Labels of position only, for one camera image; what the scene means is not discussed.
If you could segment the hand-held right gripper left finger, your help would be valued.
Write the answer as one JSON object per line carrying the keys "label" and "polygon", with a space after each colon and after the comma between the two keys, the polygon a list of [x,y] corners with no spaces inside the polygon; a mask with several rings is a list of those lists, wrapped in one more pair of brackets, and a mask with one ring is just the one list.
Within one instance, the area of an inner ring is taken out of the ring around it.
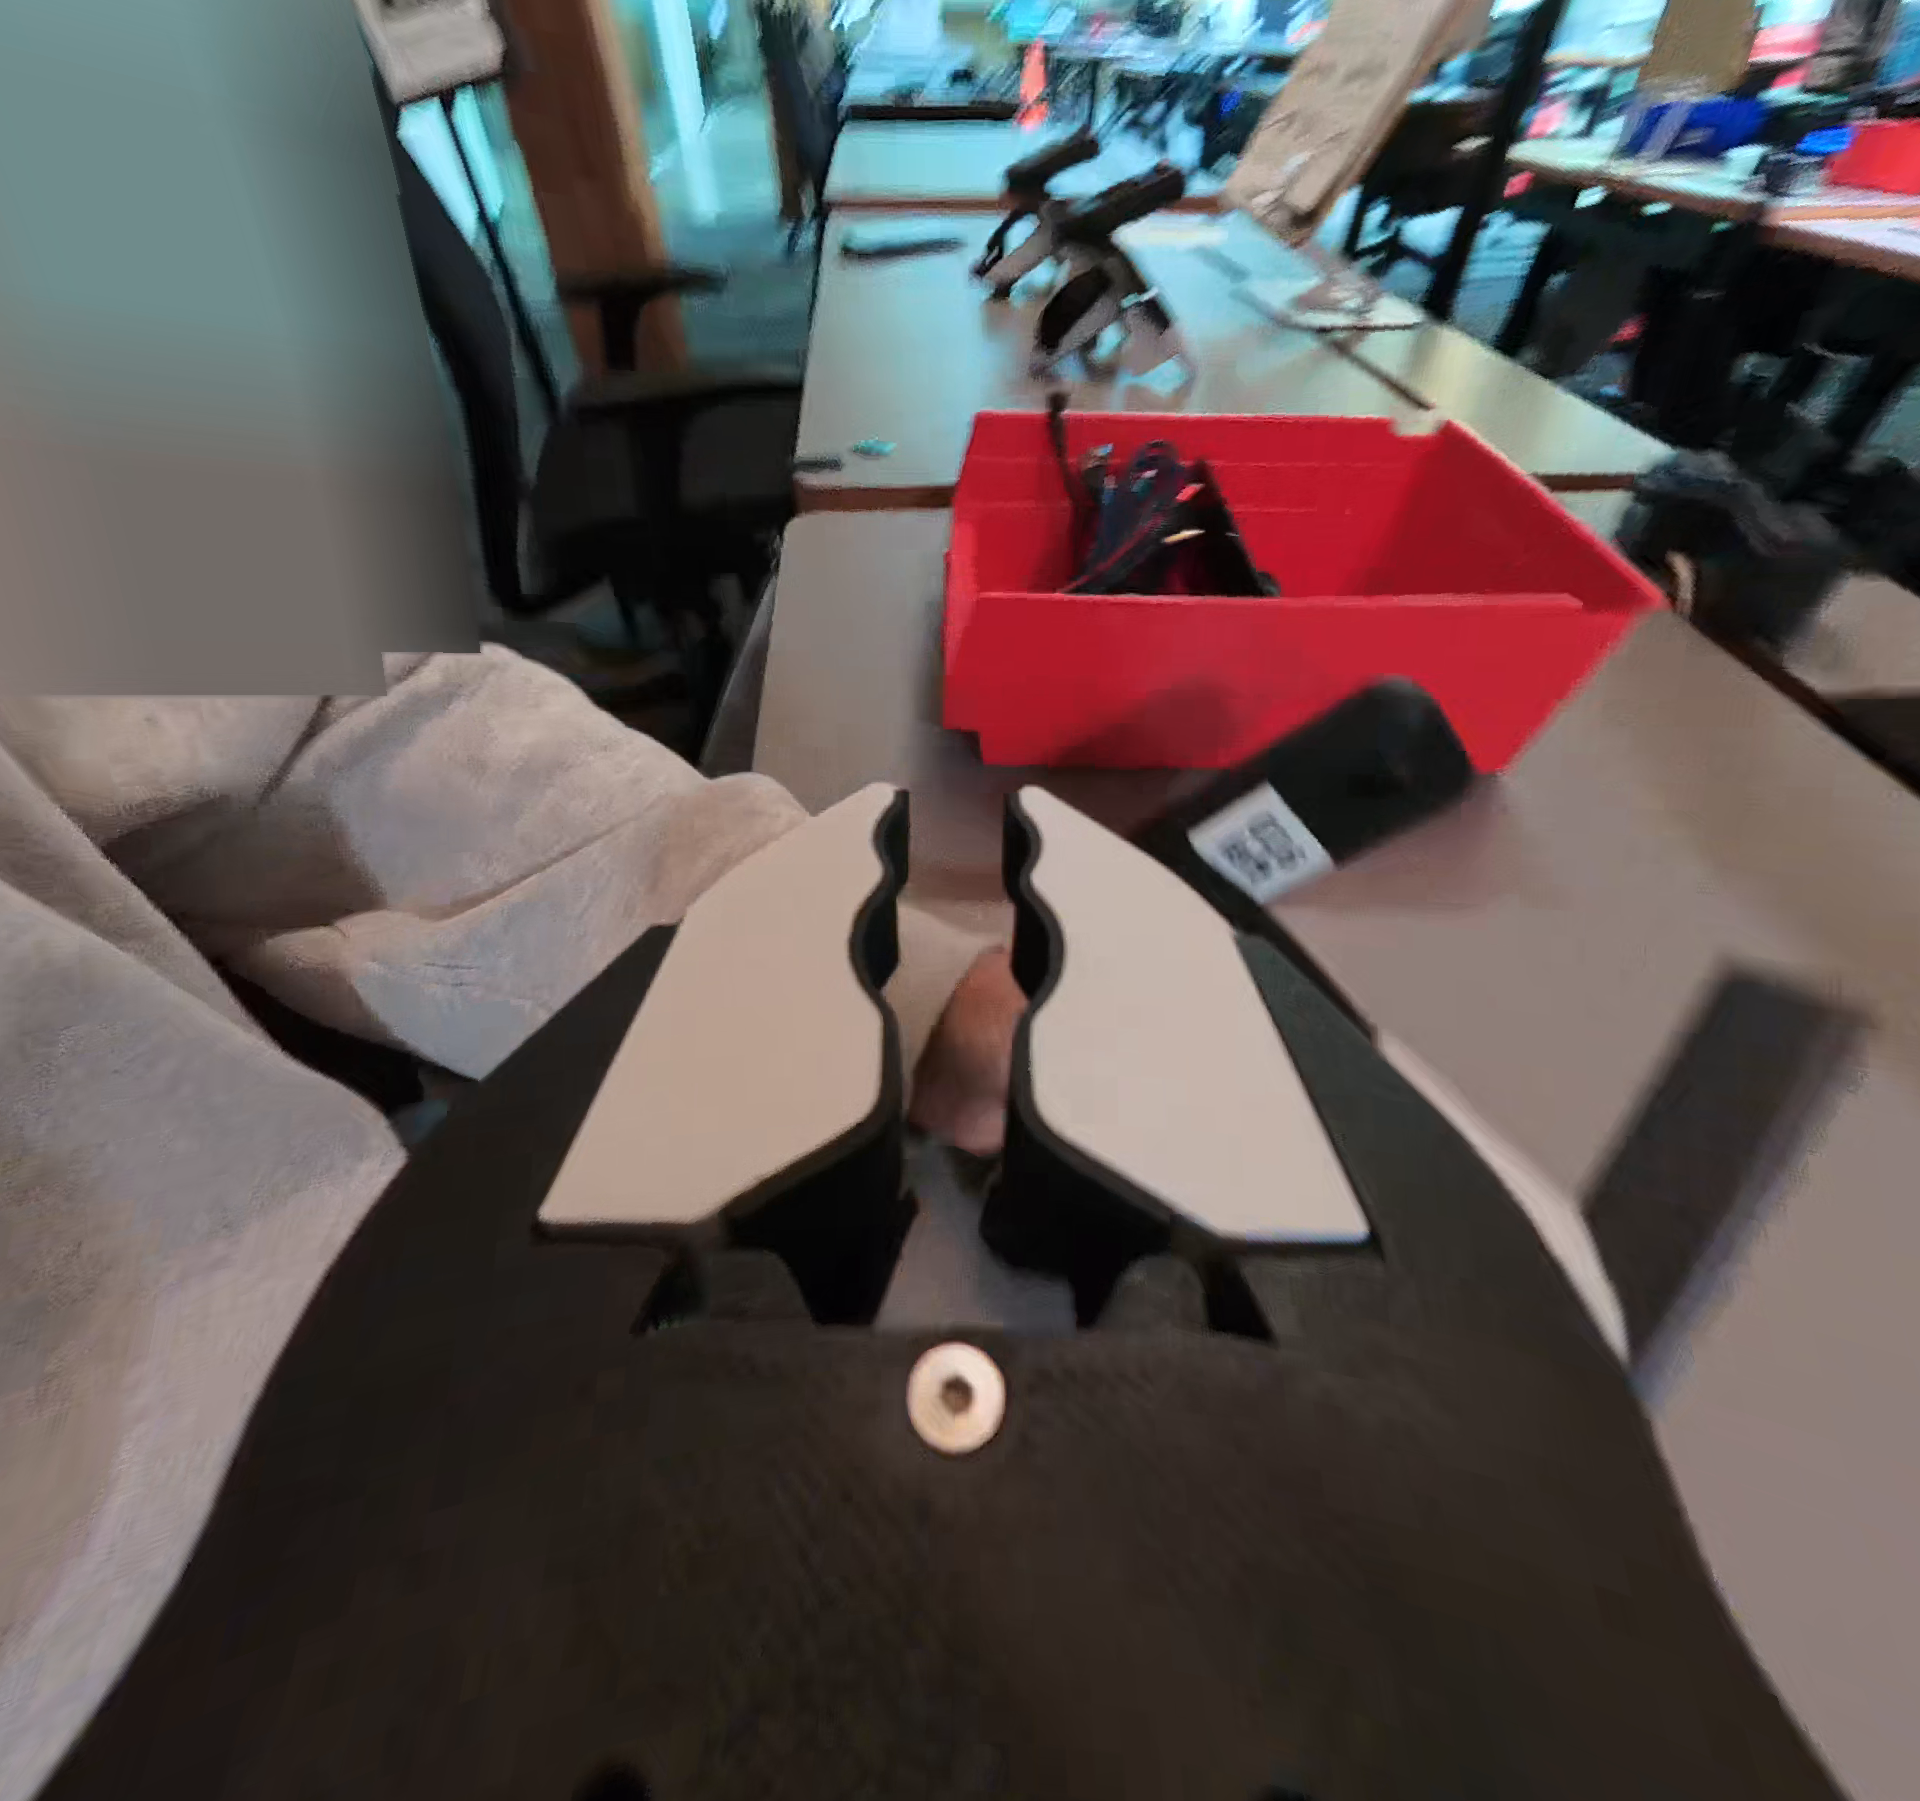
{"label": "hand-held right gripper left finger", "polygon": [[915,1214],[900,966],[909,795],[859,789],[643,941],[629,1027],[537,1230],[681,1261],[779,1259],[808,1313],[871,1323]]}

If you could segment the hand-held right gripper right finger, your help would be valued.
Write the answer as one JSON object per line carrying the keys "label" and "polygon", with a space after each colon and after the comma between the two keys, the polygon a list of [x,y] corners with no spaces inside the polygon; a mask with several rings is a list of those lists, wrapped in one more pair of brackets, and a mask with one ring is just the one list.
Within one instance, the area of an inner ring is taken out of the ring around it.
{"label": "hand-held right gripper right finger", "polygon": [[980,1234],[1092,1325],[1140,1261],[1203,1286],[1374,1228],[1262,987],[1267,943],[1051,792],[1003,806],[1025,1008]]}

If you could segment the long grey desk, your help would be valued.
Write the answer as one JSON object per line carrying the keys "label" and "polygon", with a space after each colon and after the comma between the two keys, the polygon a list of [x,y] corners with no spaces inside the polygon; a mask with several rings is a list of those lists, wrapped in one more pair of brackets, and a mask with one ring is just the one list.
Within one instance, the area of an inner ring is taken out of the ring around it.
{"label": "long grey desk", "polygon": [[1509,179],[1526,176],[1585,193],[1601,190],[1643,205],[1729,225],[1757,225],[1765,246],[1838,267],[1918,282],[1918,198],[1838,187],[1827,179],[1772,198],[1754,174],[1713,161],[1650,161],[1603,153],[1584,140],[1532,140],[1507,150]]}

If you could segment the person's left hand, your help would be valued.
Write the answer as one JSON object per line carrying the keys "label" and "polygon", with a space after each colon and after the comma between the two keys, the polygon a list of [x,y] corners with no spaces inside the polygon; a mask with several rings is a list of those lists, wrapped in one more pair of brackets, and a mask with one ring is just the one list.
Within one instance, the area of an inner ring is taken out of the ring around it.
{"label": "person's left hand", "polygon": [[909,1125],[959,1154],[1002,1152],[1025,992],[1009,948],[984,950],[947,996],[915,1067]]}

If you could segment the red plastic bin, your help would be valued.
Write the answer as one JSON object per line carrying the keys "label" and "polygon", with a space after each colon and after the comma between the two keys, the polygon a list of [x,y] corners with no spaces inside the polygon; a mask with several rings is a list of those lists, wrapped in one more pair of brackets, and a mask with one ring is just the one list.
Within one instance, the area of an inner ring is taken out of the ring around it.
{"label": "red plastic bin", "polygon": [[1078,525],[1041,413],[980,413],[952,499],[943,722],[994,766],[1214,771],[1383,680],[1499,772],[1667,601],[1453,422],[1090,413],[1069,455],[1212,470],[1278,596],[1071,595]]}

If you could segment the black bag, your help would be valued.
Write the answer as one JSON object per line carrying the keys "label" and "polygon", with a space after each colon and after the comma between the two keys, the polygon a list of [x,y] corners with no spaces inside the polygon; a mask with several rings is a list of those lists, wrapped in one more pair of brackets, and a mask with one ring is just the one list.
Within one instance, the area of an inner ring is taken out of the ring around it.
{"label": "black bag", "polygon": [[1784,500],[1732,459],[1676,451],[1640,473],[1612,545],[1700,631],[1785,653],[1853,572],[1816,506]]}

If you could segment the black tape strip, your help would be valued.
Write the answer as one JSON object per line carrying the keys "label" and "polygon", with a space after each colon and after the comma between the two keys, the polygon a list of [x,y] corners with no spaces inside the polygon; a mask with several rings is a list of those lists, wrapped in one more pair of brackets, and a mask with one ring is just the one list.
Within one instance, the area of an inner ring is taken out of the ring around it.
{"label": "black tape strip", "polygon": [[1669,1045],[1581,1203],[1642,1387],[1670,1369],[1809,1161],[1866,1041],[1868,1015],[1842,997],[1729,971]]}

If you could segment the black device with pale stand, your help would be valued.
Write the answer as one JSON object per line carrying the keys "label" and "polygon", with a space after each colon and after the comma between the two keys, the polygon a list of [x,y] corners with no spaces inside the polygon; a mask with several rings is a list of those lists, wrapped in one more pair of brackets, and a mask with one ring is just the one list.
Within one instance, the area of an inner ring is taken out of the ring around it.
{"label": "black device with pale stand", "polygon": [[1069,211],[1069,202],[1053,193],[1051,184],[1100,153],[1101,142],[1082,128],[1003,170],[1003,217],[972,263],[972,279],[992,302],[1011,302],[1020,282],[1053,263],[1057,225]]}
{"label": "black device with pale stand", "polygon": [[1196,362],[1160,288],[1118,241],[1121,229],[1171,208],[1184,192],[1184,170],[1155,161],[1069,202],[1051,234],[1061,276],[1032,326],[1030,378],[1053,382],[1076,369],[1087,378],[1174,372],[1196,381]]}

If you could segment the black office chair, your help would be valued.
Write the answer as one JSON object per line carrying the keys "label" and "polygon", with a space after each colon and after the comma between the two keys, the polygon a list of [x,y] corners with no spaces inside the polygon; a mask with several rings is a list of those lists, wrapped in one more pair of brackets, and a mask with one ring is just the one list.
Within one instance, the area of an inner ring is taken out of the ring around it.
{"label": "black office chair", "polygon": [[479,581],[497,620],[546,620],[593,589],[664,620],[711,620],[712,588],[755,591],[794,513],[800,375],[761,362],[655,367],[659,306],[746,303],[746,279],[703,263],[565,275],[559,302],[606,344],[525,453],[516,326],[480,254],[386,107],[400,213],[434,360],[459,423]]}

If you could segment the brown cardboard sheet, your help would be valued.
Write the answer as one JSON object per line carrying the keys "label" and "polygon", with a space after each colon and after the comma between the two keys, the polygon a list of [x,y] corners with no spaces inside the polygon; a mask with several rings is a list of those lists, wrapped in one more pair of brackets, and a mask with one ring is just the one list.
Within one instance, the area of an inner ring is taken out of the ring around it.
{"label": "brown cardboard sheet", "polygon": [[1371,167],[1417,85],[1472,51],[1497,0],[1335,0],[1223,190],[1271,238],[1313,238]]}

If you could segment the cardboard box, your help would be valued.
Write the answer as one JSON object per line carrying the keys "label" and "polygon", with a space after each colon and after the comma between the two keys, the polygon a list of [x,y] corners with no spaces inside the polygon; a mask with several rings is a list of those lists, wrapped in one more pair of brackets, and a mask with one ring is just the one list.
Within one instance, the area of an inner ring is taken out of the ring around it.
{"label": "cardboard box", "polygon": [[1704,99],[1732,91],[1748,72],[1759,0],[1667,0],[1635,94]]}

